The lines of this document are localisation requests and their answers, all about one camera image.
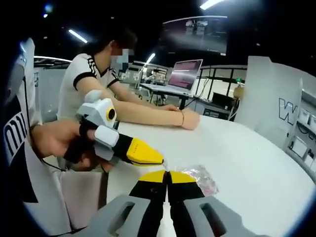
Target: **yellow pad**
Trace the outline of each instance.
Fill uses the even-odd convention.
[[[162,183],[164,173],[164,170],[150,172],[141,176],[138,181]]]
[[[126,155],[134,165],[139,166],[160,165],[163,162],[162,154],[138,138],[133,138]]]
[[[170,174],[173,184],[192,183],[196,181],[195,178],[192,178],[190,175],[181,172],[170,171]]]

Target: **monitor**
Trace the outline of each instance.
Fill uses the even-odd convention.
[[[197,50],[226,55],[227,16],[195,16],[164,22],[158,42],[161,51]]]
[[[202,62],[203,59],[175,63],[168,84],[191,90]]]

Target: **ceiling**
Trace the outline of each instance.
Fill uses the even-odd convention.
[[[51,1],[46,18],[38,5],[33,16],[32,38],[36,55],[72,59],[82,42],[68,33],[74,29],[89,39],[106,30],[111,17],[124,21],[138,36],[135,60],[146,61],[155,50],[162,23],[198,15],[227,15],[229,41],[227,56],[181,52],[157,55],[155,64],[173,66],[176,61],[203,57],[206,65],[246,64],[248,55],[269,56],[316,75],[315,21],[312,7],[303,3],[275,0],[226,0],[204,11],[206,0],[160,1]]]

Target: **table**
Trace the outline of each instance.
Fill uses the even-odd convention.
[[[151,97],[150,97],[150,103],[152,102],[154,94],[156,94],[156,95],[170,95],[170,96],[177,96],[177,97],[179,97],[179,99],[181,100],[180,107],[179,107],[180,110],[184,109],[184,107],[186,105],[186,100],[191,97],[191,95],[189,95],[189,94],[188,95],[184,95],[184,94],[177,94],[175,92],[170,92],[170,91],[163,91],[163,90],[153,89],[150,86],[146,86],[146,84],[144,84],[144,83],[140,84],[140,86],[143,87],[143,88],[146,88],[152,94]]]
[[[285,235],[312,200],[315,185],[305,171],[241,124],[201,116],[195,131],[128,123],[118,130],[160,150],[171,169],[204,165],[219,187],[215,197],[256,234]],[[129,194],[141,175],[161,169],[120,162],[109,174],[107,201]],[[176,236],[168,208],[165,203],[158,236]]]

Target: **ceiling light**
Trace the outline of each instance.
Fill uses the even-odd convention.
[[[148,60],[147,60],[147,62],[145,63],[145,65],[147,65],[147,64],[149,64],[150,63],[150,61],[155,57],[155,53],[152,53],[151,55],[150,55],[150,57],[148,58]]]
[[[73,31],[73,30],[68,30],[68,32],[69,32],[70,34],[72,34],[73,36],[77,37],[77,38],[78,38],[79,40],[81,40],[82,42],[84,42],[84,43],[87,43],[87,42],[88,42],[84,37],[82,37],[81,35],[79,35],[77,32],[75,32],[75,31]]]
[[[54,57],[46,57],[46,56],[34,56],[34,58],[53,59],[53,60],[59,60],[59,61],[71,63],[71,60],[63,59],[63,58],[54,58]]]
[[[210,8],[211,6],[218,4],[221,1],[224,1],[224,0],[208,0],[207,2],[203,3],[200,6],[200,8],[202,8],[203,10],[206,10],[206,9]]]

